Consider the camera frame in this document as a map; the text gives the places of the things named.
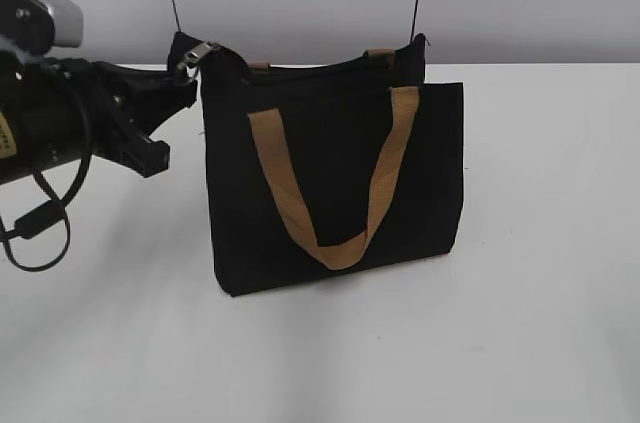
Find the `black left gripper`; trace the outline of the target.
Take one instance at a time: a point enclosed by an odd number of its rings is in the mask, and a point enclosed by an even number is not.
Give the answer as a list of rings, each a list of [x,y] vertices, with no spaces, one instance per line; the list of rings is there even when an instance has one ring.
[[[109,95],[117,108],[105,110]],[[197,99],[197,82],[166,70],[84,59],[23,62],[1,52],[1,182],[7,184],[92,155],[149,178],[169,168],[160,126]]]

